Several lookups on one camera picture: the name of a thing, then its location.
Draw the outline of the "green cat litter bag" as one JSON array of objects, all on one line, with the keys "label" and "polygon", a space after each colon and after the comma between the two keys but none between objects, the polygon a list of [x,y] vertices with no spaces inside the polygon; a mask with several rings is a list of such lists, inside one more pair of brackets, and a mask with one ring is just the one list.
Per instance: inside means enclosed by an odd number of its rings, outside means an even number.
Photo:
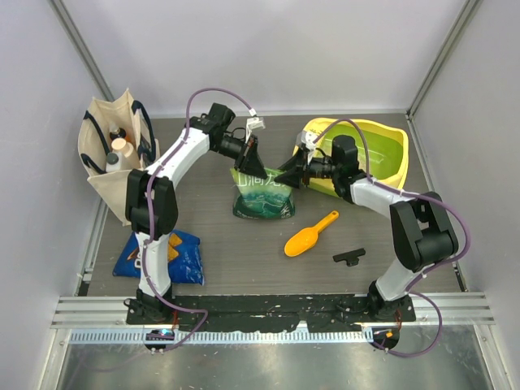
[{"label": "green cat litter bag", "polygon": [[234,168],[230,169],[237,188],[232,213],[242,219],[289,219],[296,209],[293,188],[275,181],[282,171],[265,169],[266,179],[246,175]]}]

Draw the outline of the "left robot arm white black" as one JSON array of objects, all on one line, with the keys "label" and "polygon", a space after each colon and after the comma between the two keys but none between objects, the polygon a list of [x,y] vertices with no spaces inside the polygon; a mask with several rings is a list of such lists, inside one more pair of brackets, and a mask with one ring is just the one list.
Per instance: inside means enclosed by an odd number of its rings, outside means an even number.
[{"label": "left robot arm white black", "polygon": [[141,277],[136,296],[124,302],[128,324],[163,324],[175,311],[167,268],[169,237],[179,215],[176,187],[192,165],[213,151],[231,158],[241,173],[267,177],[253,134],[265,127],[263,118],[251,110],[242,138],[228,130],[235,118],[227,106],[213,104],[208,113],[186,120],[179,138],[161,158],[143,171],[129,173],[125,216],[139,245]]}]

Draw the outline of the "black bag clip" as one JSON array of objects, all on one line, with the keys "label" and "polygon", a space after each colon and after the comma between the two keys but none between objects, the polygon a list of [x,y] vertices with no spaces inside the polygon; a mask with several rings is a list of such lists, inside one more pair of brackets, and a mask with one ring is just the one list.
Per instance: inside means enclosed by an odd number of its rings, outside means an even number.
[{"label": "black bag clip", "polygon": [[366,250],[364,248],[355,249],[349,252],[338,253],[332,257],[333,261],[345,262],[347,267],[355,267],[359,264],[360,257],[366,255]]}]

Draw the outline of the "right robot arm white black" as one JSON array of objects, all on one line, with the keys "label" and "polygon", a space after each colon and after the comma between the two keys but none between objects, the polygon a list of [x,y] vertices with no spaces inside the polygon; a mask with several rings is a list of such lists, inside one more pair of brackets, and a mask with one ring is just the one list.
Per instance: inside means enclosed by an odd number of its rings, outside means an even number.
[{"label": "right robot arm white black", "polygon": [[336,136],[331,155],[315,158],[305,143],[279,169],[275,181],[295,189],[310,179],[330,179],[336,195],[388,218],[396,258],[373,281],[367,311],[375,320],[388,319],[399,308],[407,288],[423,271],[458,251],[458,239],[437,193],[407,194],[384,186],[359,166],[358,148],[351,136]]}]

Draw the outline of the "yellow plastic scoop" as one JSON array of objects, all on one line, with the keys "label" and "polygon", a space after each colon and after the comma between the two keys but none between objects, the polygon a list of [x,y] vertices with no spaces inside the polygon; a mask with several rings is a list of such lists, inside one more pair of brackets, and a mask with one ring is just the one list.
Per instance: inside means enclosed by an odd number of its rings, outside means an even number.
[{"label": "yellow plastic scoop", "polygon": [[312,249],[319,239],[319,234],[340,216],[337,210],[334,210],[317,222],[314,226],[305,227],[292,236],[284,246],[284,254],[288,257],[296,257],[305,251]]}]

